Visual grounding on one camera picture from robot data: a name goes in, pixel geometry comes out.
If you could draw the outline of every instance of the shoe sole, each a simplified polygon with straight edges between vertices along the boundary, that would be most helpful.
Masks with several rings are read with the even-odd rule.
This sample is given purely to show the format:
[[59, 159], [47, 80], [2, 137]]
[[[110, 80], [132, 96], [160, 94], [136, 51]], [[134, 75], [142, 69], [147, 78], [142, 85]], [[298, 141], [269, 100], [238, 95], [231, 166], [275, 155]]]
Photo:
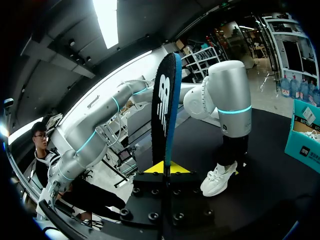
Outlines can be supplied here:
[[218, 194], [222, 193], [224, 190], [227, 189], [227, 187], [228, 187], [228, 182], [226, 182], [225, 185], [218, 192], [215, 192], [215, 193], [209, 194], [209, 195], [203, 193], [203, 196], [205, 196], [205, 197], [213, 197], [215, 195], [218, 195]]

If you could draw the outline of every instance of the ceiling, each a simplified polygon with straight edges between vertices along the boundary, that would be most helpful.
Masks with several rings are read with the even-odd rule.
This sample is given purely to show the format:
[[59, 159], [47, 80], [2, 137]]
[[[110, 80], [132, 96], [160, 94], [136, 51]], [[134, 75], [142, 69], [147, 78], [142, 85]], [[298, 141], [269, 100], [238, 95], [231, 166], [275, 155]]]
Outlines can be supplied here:
[[190, 21], [222, 1], [118, 0], [119, 44], [110, 49], [91, 0], [50, 2], [52, 6], [38, 19], [12, 73], [7, 97], [15, 100], [13, 132], [51, 110], [65, 114], [102, 77], [174, 39]]

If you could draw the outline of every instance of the glasses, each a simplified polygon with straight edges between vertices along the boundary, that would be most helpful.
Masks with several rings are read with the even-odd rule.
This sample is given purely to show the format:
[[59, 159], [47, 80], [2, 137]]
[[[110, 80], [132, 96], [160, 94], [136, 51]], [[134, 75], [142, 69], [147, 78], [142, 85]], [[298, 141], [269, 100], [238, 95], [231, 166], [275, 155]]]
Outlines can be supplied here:
[[47, 138], [47, 134], [40, 134], [40, 135], [35, 135], [35, 137], [40, 137], [41, 139]]

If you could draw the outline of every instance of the ceiling light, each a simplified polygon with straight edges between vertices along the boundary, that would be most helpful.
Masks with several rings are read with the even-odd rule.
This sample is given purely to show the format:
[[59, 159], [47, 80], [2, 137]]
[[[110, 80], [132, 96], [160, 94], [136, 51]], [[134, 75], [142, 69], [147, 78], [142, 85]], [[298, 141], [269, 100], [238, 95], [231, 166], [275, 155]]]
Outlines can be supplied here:
[[247, 26], [239, 26], [239, 28], [255, 30], [254, 28], [252, 28], [252, 27], [247, 27]]
[[255, 21], [256, 23], [258, 23], [258, 24], [262, 24], [262, 26], [266, 26], [265, 24], [263, 24], [263, 23], [261, 23], [261, 22], [259, 22], [258, 20], [257, 21]]
[[0, 124], [0, 133], [5, 137], [9, 137], [9, 131], [2, 124]]
[[19, 138], [21, 135], [25, 134], [26, 132], [28, 132], [35, 123], [37, 122], [41, 122], [44, 119], [44, 117], [40, 117], [37, 120], [34, 120], [30, 123], [28, 123], [27, 125], [19, 128], [17, 131], [15, 131], [14, 133], [12, 133], [9, 137], [8, 137], [8, 145], [11, 145], [17, 138]]
[[94, 10], [107, 49], [119, 43], [117, 0], [93, 0]]

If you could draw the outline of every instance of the fluorescent light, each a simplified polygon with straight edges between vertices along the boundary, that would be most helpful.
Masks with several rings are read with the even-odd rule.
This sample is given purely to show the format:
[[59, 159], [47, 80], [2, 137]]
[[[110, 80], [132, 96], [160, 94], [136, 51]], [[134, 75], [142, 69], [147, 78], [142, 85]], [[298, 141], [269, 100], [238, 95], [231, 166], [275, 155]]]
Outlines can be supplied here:
[[258, 24], [262, 24], [262, 26], [264, 26], [264, 27], [266, 26], [265, 24], [261, 23], [261, 22], [260, 22], [260, 21], [258, 21], [258, 20], [257, 20], [257, 21], [255, 21], [255, 22], [256, 22], [256, 23], [258, 23]]
[[117, 72], [119, 72], [120, 70], [124, 69], [125, 67], [129, 66], [130, 64], [138, 61], [139, 59], [144, 58], [145, 56], [149, 55], [150, 53], [152, 53], [152, 50], [145, 52], [144, 54], [141, 54], [140, 56], [137, 56], [136, 58], [128, 61], [127, 63], [123, 64], [122, 66], [120, 66], [119, 68], [117, 68], [116, 70], [114, 70], [113, 72], [111, 72], [109, 75], [105, 76], [102, 80], [100, 80], [96, 85], [94, 85], [89, 91], [86, 92], [85, 95], [83, 95], [82, 98], [80, 98], [79, 101], [76, 102], [76, 104], [70, 109], [70, 111], [67, 112], [67, 114], [63, 117], [63, 119], [60, 121], [59, 126], [62, 125], [64, 123], [64, 121], [69, 117], [69, 115], [73, 112], [73, 110], [76, 109], [76, 107], [88, 96], [90, 95], [96, 88], [98, 88], [101, 84], [103, 84], [105, 82], [105, 80], [111, 78], [113, 75], [115, 75]]
[[119, 43], [117, 25], [117, 0], [93, 0], [94, 10], [106, 47]]
[[28, 123], [27, 125], [19, 128], [17, 131], [15, 131], [14, 133], [12, 133], [9, 137], [8, 137], [8, 145], [11, 145], [17, 138], [19, 138], [21, 135], [23, 135], [24, 133], [28, 132], [35, 123], [37, 122], [41, 122], [44, 119], [44, 117], [40, 117], [37, 120], [34, 120], [30, 123]]
[[9, 137], [9, 131], [2, 124], [0, 124], [0, 133], [5, 137]]
[[252, 28], [252, 27], [247, 27], [247, 26], [239, 26], [239, 28], [255, 30], [254, 28]]

